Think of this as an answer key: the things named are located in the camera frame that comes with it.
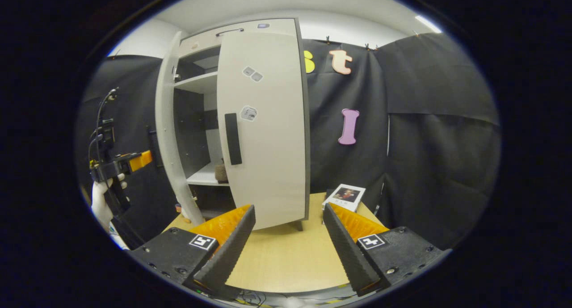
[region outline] shelf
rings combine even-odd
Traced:
[[[187,180],[192,185],[230,186],[228,183],[219,184],[215,178],[215,164],[208,163],[198,172],[192,174]]]
[[[194,76],[192,78],[176,82],[175,88],[200,94],[215,93],[217,75],[218,72],[215,71],[200,76]]]
[[[226,212],[225,211],[219,211],[219,210],[201,210],[201,215],[203,216],[203,218],[210,220],[210,219],[214,219],[219,215],[223,215]]]

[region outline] ceiling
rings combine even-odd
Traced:
[[[229,19],[276,10],[318,10],[360,17],[413,35],[432,32],[412,10],[394,0],[182,0],[156,18],[188,33]]]

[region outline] cabinet leg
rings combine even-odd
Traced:
[[[300,232],[304,231],[304,229],[302,229],[302,221],[294,221],[292,223],[294,224],[296,229],[298,229],[298,231],[300,231]]]

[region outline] ceiling light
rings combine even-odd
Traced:
[[[419,20],[421,23],[425,24],[429,29],[432,29],[433,32],[441,33],[441,30],[438,27],[436,27],[433,23],[431,23],[430,21],[425,19],[425,17],[422,17],[421,15],[417,15],[415,18],[417,20]]]

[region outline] white wall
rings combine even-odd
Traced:
[[[175,25],[158,19],[150,19],[127,35],[109,55],[135,54],[163,59],[166,48],[178,31],[181,31],[182,37],[188,35]]]
[[[369,43],[370,47],[375,48],[376,45],[382,46],[409,37],[405,33],[360,17],[312,10],[281,10],[243,15],[221,21],[206,29],[239,21],[271,17],[298,17],[303,39],[325,40],[325,37],[329,35],[330,41],[359,46]]]

